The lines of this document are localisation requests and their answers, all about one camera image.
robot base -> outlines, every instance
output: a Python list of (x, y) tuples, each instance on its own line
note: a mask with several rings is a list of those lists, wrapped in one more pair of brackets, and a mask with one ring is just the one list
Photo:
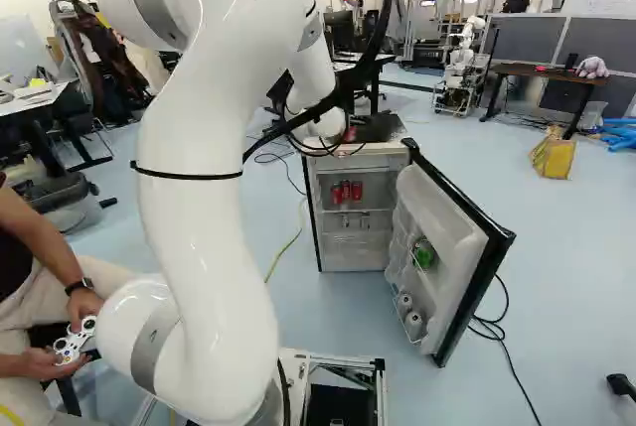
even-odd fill
[[(326, 356), (283, 349), (280, 361), (288, 385), (289, 426), (388, 426), (388, 391), (383, 359)], [(148, 409), (156, 403), (156, 400), (153, 401)], [(284, 424), (277, 375), (260, 410), (245, 426)], [(189, 421), (187, 426), (206, 425)]]

person's hand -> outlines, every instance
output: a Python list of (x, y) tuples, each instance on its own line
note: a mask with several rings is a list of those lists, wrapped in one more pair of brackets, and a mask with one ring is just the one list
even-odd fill
[(58, 361), (60, 361), (60, 357), (53, 352), (28, 349), (18, 356), (16, 373), (18, 376), (38, 381), (66, 378), (87, 364), (88, 356), (81, 355), (76, 361), (62, 366), (56, 365)]
[(81, 331), (81, 320), (87, 315), (97, 315), (103, 306), (103, 300), (89, 289), (76, 289), (67, 303), (71, 318), (71, 331)]

mini fridge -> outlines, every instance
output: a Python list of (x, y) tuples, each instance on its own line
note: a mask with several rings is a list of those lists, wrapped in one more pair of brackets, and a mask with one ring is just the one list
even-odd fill
[(303, 157), (318, 269), (384, 272), (407, 340), (443, 367), (516, 236), (411, 138), (359, 147)]

black shirt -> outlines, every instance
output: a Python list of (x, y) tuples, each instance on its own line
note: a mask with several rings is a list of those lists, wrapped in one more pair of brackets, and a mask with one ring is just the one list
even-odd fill
[[(7, 176), (0, 173), (0, 188)], [(20, 239), (0, 227), (0, 302), (17, 291), (31, 274), (33, 254)]]

table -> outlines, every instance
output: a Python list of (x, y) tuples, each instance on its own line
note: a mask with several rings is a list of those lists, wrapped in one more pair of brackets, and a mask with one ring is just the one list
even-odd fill
[(499, 90), (501, 89), (501, 85), (508, 75), (516, 75), (516, 76), (539, 76), (541, 78), (547, 78), (550, 80), (558, 80), (558, 81), (569, 81), (571, 83), (577, 83), (579, 85), (583, 85), (585, 91), (583, 93), (583, 98), (581, 100), (580, 108), (574, 115), (569, 127), (563, 134), (563, 140), (571, 139), (572, 135), (576, 132), (576, 126), (580, 121), (581, 116), (583, 116), (583, 112), (585, 111), (585, 107), (587, 103), (592, 97), (592, 93), (594, 92), (594, 88), (596, 86), (605, 86), (607, 85), (607, 78), (595, 78), (594, 80), (588, 78), (581, 78), (580, 76), (576, 76), (571, 71), (559, 70), (559, 69), (548, 69), (547, 71), (537, 71), (537, 66), (533, 66), (531, 64), (499, 64), (497, 66), (493, 66), (490, 68), (491, 71), (497, 74), (497, 81), (495, 82), (495, 89), (493, 91), (493, 95), (490, 99), (490, 103), (488, 104), (488, 111), (486, 114), (481, 117), (479, 121), (486, 121), (490, 118), (496, 116), (499, 111), (495, 109), (495, 105), (497, 103), (497, 98), (499, 95)]
[[(346, 73), (353, 69), (362, 54), (355, 52), (339, 52), (334, 54), (333, 65), (336, 74)], [(380, 98), (380, 73), (386, 64), (394, 62), (397, 56), (390, 54), (378, 54), (374, 63), (374, 72), (371, 78), (371, 113), (378, 113), (378, 99)], [(354, 90), (351, 89), (351, 105), (353, 106)]]
[(47, 174), (51, 178), (60, 178), (68, 172), (72, 173), (112, 161), (111, 156), (93, 159), (83, 146), (83, 143), (81, 143), (80, 136), (70, 123), (65, 124), (66, 132), (84, 162), (67, 169), (55, 150), (51, 148), (49, 139), (38, 120), (38, 115), (41, 109), (48, 108), (56, 103), (68, 86), (68, 81), (57, 83), (57, 90), (53, 93), (34, 96), (28, 99), (16, 98), (7, 103), (0, 104), (0, 117), (11, 116), (15, 118), (16, 123), (21, 127), (23, 136), (31, 145), (34, 154), (42, 161), (47, 169)]

